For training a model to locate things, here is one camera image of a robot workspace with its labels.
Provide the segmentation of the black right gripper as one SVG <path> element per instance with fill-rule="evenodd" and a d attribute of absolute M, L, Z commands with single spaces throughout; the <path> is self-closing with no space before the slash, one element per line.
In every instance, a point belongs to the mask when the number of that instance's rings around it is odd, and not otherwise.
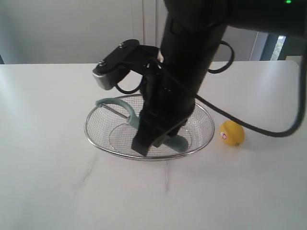
<path fill-rule="evenodd" d="M 146 157 L 178 134 L 194 111 L 194 99 L 157 64 L 158 48 L 139 45 L 133 52 L 137 65 L 131 70 L 143 75 L 140 92 L 144 103 L 131 148 Z"/>

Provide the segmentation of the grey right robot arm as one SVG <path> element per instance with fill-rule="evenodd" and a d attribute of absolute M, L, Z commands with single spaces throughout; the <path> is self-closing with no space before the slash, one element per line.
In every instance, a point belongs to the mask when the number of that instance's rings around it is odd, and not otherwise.
<path fill-rule="evenodd" d="M 167 0 L 160 46 L 162 60 L 145 64 L 144 103 L 134 151 L 146 156 L 165 136 L 174 136 L 193 113 L 198 91 L 228 26 L 305 39 L 304 0 Z"/>

